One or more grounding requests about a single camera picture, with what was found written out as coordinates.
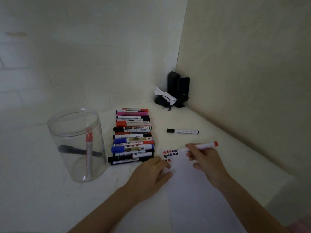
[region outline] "left hand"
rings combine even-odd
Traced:
[[[149,199],[173,176],[171,172],[160,176],[165,167],[171,168],[171,165],[159,156],[143,162],[124,185],[126,195],[137,202]]]

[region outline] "right hand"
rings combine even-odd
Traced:
[[[186,145],[186,147],[189,148],[189,152],[186,156],[189,157],[189,161],[198,161],[198,163],[193,164],[193,167],[203,171],[215,188],[219,188],[224,181],[231,179],[217,150],[213,148],[199,150],[194,145],[195,144]]]

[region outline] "white tissue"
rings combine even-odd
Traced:
[[[155,95],[163,96],[163,98],[166,99],[167,102],[169,102],[169,105],[173,105],[177,101],[177,99],[175,97],[171,96],[167,92],[161,91],[157,86],[155,86],[154,93],[155,93]]]

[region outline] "stack of markers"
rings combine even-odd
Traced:
[[[148,109],[122,108],[116,111],[111,165],[153,158],[155,142],[151,135]]]

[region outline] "jar rim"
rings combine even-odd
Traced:
[[[97,118],[96,120],[89,125],[86,128],[82,128],[80,130],[77,131],[72,131],[72,132],[57,132],[55,127],[54,127],[54,123],[64,117],[67,116],[69,114],[73,114],[73,113],[90,113],[95,115]],[[96,127],[96,125],[99,123],[99,115],[97,113],[96,110],[94,109],[86,109],[86,108],[73,108],[73,109],[67,109],[67,110],[62,110],[57,112],[56,114],[54,114],[52,117],[49,118],[47,125],[48,125],[48,129],[50,131],[50,133],[52,133],[55,136],[60,136],[60,137],[73,137],[73,136],[79,136],[82,134],[87,134],[88,132],[90,132],[90,130],[94,129]]]

